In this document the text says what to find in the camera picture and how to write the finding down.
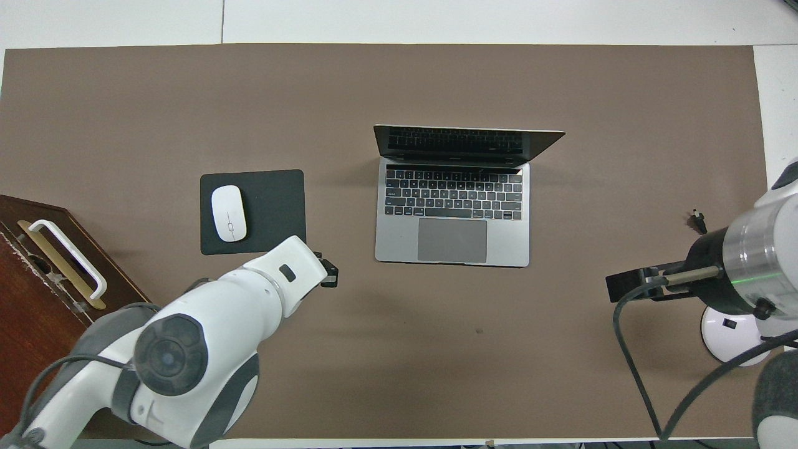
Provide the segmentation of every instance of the black mouse pad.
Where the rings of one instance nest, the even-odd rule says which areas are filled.
[[[290,236],[307,242],[302,170],[211,173],[199,182],[199,248],[203,254],[266,252]],[[211,211],[211,194],[223,185],[239,188],[247,220],[247,235],[229,243],[219,238]]]

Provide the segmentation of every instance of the computer mouse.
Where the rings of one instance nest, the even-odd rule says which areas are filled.
[[[241,190],[235,185],[223,185],[211,194],[211,213],[216,233],[226,242],[239,241],[247,236],[247,219]]]

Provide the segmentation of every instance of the cable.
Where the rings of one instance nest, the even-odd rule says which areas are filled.
[[[634,382],[638,386],[638,391],[640,391],[640,396],[643,398],[643,403],[646,405],[646,410],[648,411],[649,417],[651,418],[651,423],[654,425],[654,431],[657,432],[657,436],[659,436],[662,428],[659,425],[659,420],[657,419],[657,414],[654,412],[654,406],[651,405],[651,398],[648,396],[648,392],[646,391],[646,387],[643,385],[643,381],[640,378],[640,373],[638,369],[634,366],[634,360],[632,360],[632,355],[629,352],[629,348],[626,346],[626,341],[623,339],[623,334],[621,333],[621,310],[626,303],[640,299],[638,296],[645,293],[648,290],[656,287],[662,287],[666,285],[668,281],[663,276],[657,276],[640,286],[633,288],[630,292],[624,295],[618,304],[615,306],[615,312],[612,315],[612,326],[615,330],[615,339],[618,340],[618,346],[621,347],[621,352],[623,352],[623,357],[626,359],[626,364],[629,365],[629,370],[632,372],[632,377],[634,377]]]
[[[629,365],[629,369],[632,372],[632,376],[634,377],[634,382],[638,386],[638,390],[640,391],[640,396],[643,399],[643,403],[646,405],[646,410],[649,413],[649,417],[651,418],[651,423],[654,425],[654,430],[657,432],[657,436],[660,440],[665,441],[667,440],[670,435],[673,433],[676,424],[679,422],[679,419],[682,415],[684,415],[687,407],[693,403],[693,401],[710,385],[712,385],[716,380],[720,379],[723,375],[729,373],[734,368],[742,365],[743,363],[753,359],[756,356],[764,354],[767,351],[772,349],[778,348],[779,346],[784,346],[786,343],[790,343],[793,340],[798,340],[798,329],[794,331],[787,332],[782,334],[778,337],[773,337],[767,339],[762,344],[750,348],[748,351],[742,352],[740,355],[734,357],[733,359],[724,362],[721,366],[712,370],[704,379],[701,380],[698,384],[696,384],[693,389],[687,393],[684,399],[681,400],[679,405],[674,410],[673,414],[668,419],[668,423],[665,426],[665,429],[660,428],[659,420],[657,419],[657,415],[654,412],[654,407],[651,405],[651,399],[646,392],[646,387],[643,385],[642,379],[640,378],[640,373],[638,372],[637,368],[634,366],[634,361],[632,360],[632,355],[629,352],[629,348],[626,346],[626,342],[623,339],[623,334],[621,333],[621,324],[620,324],[620,316],[621,310],[626,303],[637,300],[637,296],[644,293],[646,290],[650,290],[652,288],[660,287],[662,285],[666,285],[667,280],[662,277],[658,276],[650,281],[633,288],[630,292],[621,298],[618,304],[615,306],[615,312],[612,316],[612,324],[615,330],[615,337],[618,339],[618,345],[621,347],[621,351],[623,352],[623,356],[626,358],[626,364]]]
[[[142,439],[134,439],[133,441],[144,444],[145,446],[168,446],[169,444],[173,444],[171,441],[163,441],[161,443],[153,443],[152,441],[144,441]]]
[[[125,310],[126,308],[134,308],[134,307],[149,308],[156,312],[159,312],[161,310],[161,306],[152,303],[131,303],[120,307],[119,310]]]
[[[22,412],[19,416],[19,423],[21,424],[19,427],[19,435],[22,436],[22,433],[30,425],[32,419],[30,418],[30,405],[34,401],[34,395],[36,391],[39,389],[41,382],[48,376],[50,373],[58,369],[63,364],[69,364],[72,362],[78,361],[92,361],[92,362],[101,362],[103,364],[111,365],[112,367],[122,369],[124,366],[123,363],[117,362],[116,360],[111,360],[102,356],[95,356],[94,354],[76,354],[74,356],[66,356],[61,357],[60,359],[52,362],[47,368],[42,370],[39,375],[36,376],[36,379],[31,383],[30,388],[28,388],[28,392],[25,394],[25,400],[22,401]]]
[[[701,440],[699,440],[699,439],[694,439],[693,441],[694,441],[694,442],[696,442],[696,444],[700,444],[700,445],[702,445],[703,447],[706,447],[706,449],[720,449],[720,448],[718,448],[718,447],[715,447],[715,446],[710,446],[710,445],[708,445],[707,443],[704,443],[703,441],[701,441]]]
[[[667,425],[665,425],[665,429],[662,431],[662,434],[659,435],[660,439],[668,439],[670,434],[673,433],[676,424],[679,422],[679,419],[682,415],[684,415],[687,407],[690,406],[691,403],[700,395],[704,390],[712,385],[716,380],[720,379],[724,374],[732,371],[734,368],[744,364],[745,362],[753,359],[754,357],[764,354],[771,349],[778,348],[779,346],[784,346],[785,343],[791,342],[795,339],[798,339],[798,329],[794,331],[787,332],[782,334],[778,337],[773,337],[765,341],[764,343],[755,346],[748,351],[745,351],[734,357],[733,359],[729,360],[728,362],[723,363],[721,366],[715,368],[710,372],[704,379],[701,380],[689,393],[685,396],[684,399],[681,400],[679,405],[674,410],[674,413],[668,419]]]

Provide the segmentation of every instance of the laptop trackpad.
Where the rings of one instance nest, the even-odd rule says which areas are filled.
[[[482,220],[418,221],[418,260],[485,263],[488,222]]]

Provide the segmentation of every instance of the laptop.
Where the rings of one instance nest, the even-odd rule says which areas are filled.
[[[563,131],[375,125],[384,262],[529,265],[529,161]]]

